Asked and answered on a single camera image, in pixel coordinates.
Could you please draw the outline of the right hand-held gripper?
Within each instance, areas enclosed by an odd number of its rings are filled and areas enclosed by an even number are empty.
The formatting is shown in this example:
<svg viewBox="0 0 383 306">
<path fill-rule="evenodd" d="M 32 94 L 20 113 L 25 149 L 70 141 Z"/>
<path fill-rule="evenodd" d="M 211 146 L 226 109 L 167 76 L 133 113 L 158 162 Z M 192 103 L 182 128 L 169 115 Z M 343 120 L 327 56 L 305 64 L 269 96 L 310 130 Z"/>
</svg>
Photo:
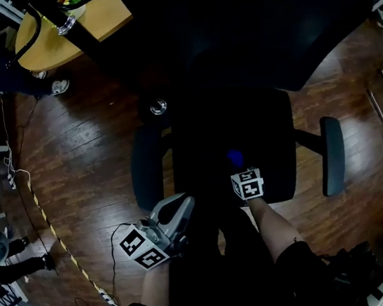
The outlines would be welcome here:
<svg viewBox="0 0 383 306">
<path fill-rule="evenodd" d="M 260 176 L 260 169 L 248 169 L 246 172 L 233 174 L 230 177 L 232 188 L 241 200 L 250 200 L 263 196 L 263 178 Z"/>
</svg>

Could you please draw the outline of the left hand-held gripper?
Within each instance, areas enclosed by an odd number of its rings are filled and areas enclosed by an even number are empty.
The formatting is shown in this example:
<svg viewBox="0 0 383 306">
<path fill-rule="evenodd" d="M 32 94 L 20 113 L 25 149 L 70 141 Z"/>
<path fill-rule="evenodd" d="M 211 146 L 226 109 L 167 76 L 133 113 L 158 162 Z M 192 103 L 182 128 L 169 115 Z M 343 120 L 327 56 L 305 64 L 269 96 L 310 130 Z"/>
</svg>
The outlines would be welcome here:
<svg viewBox="0 0 383 306">
<path fill-rule="evenodd" d="M 159 201 L 148 217 L 127 229 L 127 235 L 118 241 L 120 249 L 146 271 L 182 256 L 194 207 L 195 198 L 185 193 Z"/>
</svg>

